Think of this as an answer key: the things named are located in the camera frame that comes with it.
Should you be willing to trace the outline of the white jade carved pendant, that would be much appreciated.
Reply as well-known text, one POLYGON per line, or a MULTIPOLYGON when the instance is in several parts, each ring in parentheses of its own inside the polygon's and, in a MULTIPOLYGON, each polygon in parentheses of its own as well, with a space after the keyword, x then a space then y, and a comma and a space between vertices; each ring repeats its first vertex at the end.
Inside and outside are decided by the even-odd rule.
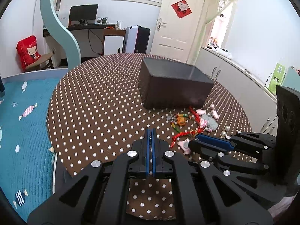
POLYGON ((219 125, 217 121, 213 117, 206 114, 200 117, 200 127, 208 133, 215 131, 218 128, 218 126, 219 125))

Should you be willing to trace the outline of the pink star charm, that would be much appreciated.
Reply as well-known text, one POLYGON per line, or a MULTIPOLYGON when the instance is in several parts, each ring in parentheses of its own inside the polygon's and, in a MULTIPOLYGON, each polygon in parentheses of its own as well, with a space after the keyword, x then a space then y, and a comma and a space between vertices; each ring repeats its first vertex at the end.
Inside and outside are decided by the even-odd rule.
POLYGON ((177 145, 181 148, 183 151, 183 155, 190 155, 192 153, 191 149, 189 148, 189 141, 178 141, 177 145))

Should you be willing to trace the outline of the grey metal storage box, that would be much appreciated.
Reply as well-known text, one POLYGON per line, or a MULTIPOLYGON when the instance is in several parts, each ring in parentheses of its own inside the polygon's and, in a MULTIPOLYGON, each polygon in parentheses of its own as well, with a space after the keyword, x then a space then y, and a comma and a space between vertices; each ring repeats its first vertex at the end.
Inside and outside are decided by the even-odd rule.
POLYGON ((201 108, 214 82, 197 67, 177 61, 144 58, 138 88, 144 108, 201 108))

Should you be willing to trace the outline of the brown polka dot tablecloth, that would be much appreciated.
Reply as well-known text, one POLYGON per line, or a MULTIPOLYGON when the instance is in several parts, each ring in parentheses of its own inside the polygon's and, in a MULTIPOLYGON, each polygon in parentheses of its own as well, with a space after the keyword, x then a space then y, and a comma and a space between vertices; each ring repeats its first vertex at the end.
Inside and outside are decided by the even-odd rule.
MULTIPOLYGON (((47 130, 58 157, 73 177, 88 163, 113 161, 144 137, 146 128, 156 128, 157 137, 172 143, 177 130, 188 132, 197 127, 172 128, 168 116, 191 115, 189 109, 151 109, 143 107, 138 90, 140 65, 144 57, 165 59, 149 54, 113 54, 97 57, 69 71, 57 84, 47 112, 47 130)), ((251 132, 250 122, 236 98, 220 83, 214 86, 202 109, 215 105, 218 128, 208 135, 221 137, 251 132)), ((143 219, 175 219, 170 179, 131 179, 127 213, 143 219)))

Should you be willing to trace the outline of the teal candy print bedspread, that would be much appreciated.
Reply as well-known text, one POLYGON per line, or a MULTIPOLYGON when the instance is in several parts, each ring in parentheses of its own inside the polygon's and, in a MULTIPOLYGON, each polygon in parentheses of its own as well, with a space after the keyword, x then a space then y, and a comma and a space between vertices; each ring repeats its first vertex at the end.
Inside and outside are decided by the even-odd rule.
POLYGON ((52 194, 54 149, 46 116, 59 79, 10 82, 1 99, 1 189, 26 221, 52 194))

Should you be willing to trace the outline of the white panel door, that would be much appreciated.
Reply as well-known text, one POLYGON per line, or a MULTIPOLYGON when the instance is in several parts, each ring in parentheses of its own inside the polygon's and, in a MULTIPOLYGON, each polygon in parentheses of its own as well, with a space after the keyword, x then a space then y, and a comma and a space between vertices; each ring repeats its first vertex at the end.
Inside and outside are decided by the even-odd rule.
POLYGON ((158 19, 162 18, 167 25, 161 27, 160 31, 156 28, 151 54, 186 63, 197 32, 204 0, 186 0, 192 13, 181 19, 171 6, 179 1, 181 0, 162 0, 158 19))

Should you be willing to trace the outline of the white small cabinet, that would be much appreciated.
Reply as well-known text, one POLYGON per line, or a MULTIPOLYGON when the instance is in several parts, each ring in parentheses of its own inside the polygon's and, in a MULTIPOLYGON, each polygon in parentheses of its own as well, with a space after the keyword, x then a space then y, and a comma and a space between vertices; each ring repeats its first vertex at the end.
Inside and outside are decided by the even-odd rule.
POLYGON ((123 53, 126 31, 106 29, 103 32, 103 55, 123 53))

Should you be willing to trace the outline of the red heart door decoration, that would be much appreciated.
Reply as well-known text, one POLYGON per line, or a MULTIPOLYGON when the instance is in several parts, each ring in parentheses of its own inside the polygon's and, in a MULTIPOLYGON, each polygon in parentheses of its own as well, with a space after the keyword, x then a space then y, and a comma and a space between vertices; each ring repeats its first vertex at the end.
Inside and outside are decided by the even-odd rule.
POLYGON ((174 9, 175 13, 177 14, 177 17, 179 19, 189 15, 192 13, 188 3, 186 2, 186 0, 181 0, 178 1, 177 3, 174 3, 171 5, 172 8, 174 9))

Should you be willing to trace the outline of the wooden stool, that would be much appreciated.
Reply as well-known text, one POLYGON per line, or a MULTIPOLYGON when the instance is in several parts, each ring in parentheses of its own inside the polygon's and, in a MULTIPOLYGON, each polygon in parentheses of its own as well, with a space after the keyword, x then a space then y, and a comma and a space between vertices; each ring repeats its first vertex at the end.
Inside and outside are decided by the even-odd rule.
POLYGON ((52 62, 52 56, 53 56, 53 53, 48 53, 48 54, 42 55, 33 64, 30 64, 29 66, 27 66, 25 68, 25 72, 54 69, 53 62, 52 62))

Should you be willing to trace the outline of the dark wooden desk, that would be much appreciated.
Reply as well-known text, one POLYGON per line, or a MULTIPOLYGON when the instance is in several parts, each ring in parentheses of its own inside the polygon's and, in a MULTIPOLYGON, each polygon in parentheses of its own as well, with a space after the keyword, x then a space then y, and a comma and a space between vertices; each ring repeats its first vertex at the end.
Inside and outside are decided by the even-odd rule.
POLYGON ((105 29, 108 27, 112 27, 114 29, 116 24, 75 24, 70 27, 66 27, 66 29, 71 32, 83 29, 105 29))

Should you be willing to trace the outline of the teal curved partition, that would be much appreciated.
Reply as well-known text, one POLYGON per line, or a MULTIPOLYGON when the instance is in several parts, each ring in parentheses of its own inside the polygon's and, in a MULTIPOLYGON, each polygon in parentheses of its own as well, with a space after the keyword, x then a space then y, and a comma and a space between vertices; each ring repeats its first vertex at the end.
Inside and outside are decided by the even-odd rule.
POLYGON ((68 70, 71 71, 81 64, 81 53, 77 40, 58 19, 53 0, 40 0, 40 10, 46 29, 64 49, 67 56, 68 70))

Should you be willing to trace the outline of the black computer monitor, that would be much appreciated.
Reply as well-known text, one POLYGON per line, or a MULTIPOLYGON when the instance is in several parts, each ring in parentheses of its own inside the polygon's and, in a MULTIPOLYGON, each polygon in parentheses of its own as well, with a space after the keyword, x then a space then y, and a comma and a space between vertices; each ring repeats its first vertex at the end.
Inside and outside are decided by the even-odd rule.
POLYGON ((72 22, 86 24, 88 21, 95 21, 98 11, 98 4, 72 6, 69 13, 69 26, 72 22))

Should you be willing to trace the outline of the red cat print bag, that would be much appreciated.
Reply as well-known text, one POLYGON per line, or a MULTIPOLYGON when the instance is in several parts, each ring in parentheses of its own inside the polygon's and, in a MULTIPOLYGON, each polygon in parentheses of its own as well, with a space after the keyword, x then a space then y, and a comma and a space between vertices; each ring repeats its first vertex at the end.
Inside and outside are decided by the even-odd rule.
POLYGON ((41 57, 38 53, 37 39, 34 35, 19 41, 16 50, 20 57, 23 70, 25 70, 27 66, 35 63, 41 57))

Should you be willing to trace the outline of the white wall cabinets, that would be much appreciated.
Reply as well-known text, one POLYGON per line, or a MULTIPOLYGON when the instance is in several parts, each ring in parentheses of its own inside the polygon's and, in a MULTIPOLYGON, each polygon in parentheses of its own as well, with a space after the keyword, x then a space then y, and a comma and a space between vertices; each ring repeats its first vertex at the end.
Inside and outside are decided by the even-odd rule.
POLYGON ((195 66, 223 85, 241 104, 253 132, 277 135, 277 100, 239 64, 202 47, 195 66))

